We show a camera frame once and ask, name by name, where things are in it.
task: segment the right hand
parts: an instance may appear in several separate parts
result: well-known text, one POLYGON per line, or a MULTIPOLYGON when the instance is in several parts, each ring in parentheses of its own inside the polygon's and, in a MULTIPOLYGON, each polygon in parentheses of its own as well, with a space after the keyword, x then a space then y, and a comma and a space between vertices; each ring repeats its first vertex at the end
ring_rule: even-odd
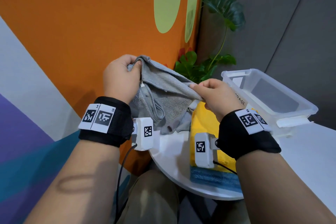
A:
POLYGON ((190 88, 205 99, 205 108, 212 111, 219 122, 228 113, 244 109, 230 86, 220 80, 208 79, 198 85, 191 84, 190 88))

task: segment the black cable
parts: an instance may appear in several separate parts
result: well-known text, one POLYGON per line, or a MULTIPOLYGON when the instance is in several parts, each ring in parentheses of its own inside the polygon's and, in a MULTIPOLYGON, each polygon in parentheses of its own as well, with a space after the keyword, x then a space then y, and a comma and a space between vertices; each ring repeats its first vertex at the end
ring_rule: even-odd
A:
POLYGON ((229 170, 230 172, 233 172, 234 174, 237 174, 235 171, 233 171, 233 170, 231 170, 230 168, 228 168, 228 167, 222 165, 221 163, 218 163, 218 162, 216 162, 216 161, 213 161, 213 163, 216 164, 216 165, 219 165, 219 166, 221 166, 221 167, 224 167, 225 169, 229 170))
POLYGON ((115 218, 114 218, 114 223, 117 223, 117 221, 119 220, 119 185, 120 185, 120 179, 121 179, 121 172, 123 171, 123 167, 124 167, 124 164, 125 164, 125 161, 126 161, 126 158, 128 156, 128 154, 130 153, 130 151, 132 149, 134 149, 135 147, 137 147, 138 145, 135 144, 133 145, 129 150, 128 152, 126 153, 125 157, 124 157, 124 160, 123 160, 123 163, 121 164, 121 167, 120 167, 120 172, 119 172, 119 177, 118 177, 118 183, 117 183, 117 191, 116 191, 116 195, 115 195, 115 218))

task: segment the folded towel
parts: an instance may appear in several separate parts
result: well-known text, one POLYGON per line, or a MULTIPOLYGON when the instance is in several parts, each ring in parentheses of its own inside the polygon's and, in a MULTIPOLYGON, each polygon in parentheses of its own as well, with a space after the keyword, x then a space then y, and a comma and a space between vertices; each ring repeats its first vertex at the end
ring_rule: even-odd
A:
MULTIPOLYGON (((238 176, 221 166, 214 169, 197 167, 195 163, 195 134, 209 133, 218 137, 219 122, 213 112, 205 109, 200 102, 192 114, 190 131, 190 180, 196 183, 212 185, 241 192, 238 176)), ((221 150, 217 150, 218 162, 236 171, 236 160, 221 150)))
MULTIPOLYGON (((141 86, 130 103, 133 117, 151 117, 154 130, 172 125, 172 122, 184 116, 189 105, 195 100, 202 100, 194 90, 193 83, 175 71, 157 63, 147 56, 139 56, 142 61, 141 86)), ((128 65, 130 71, 134 64, 128 65)))

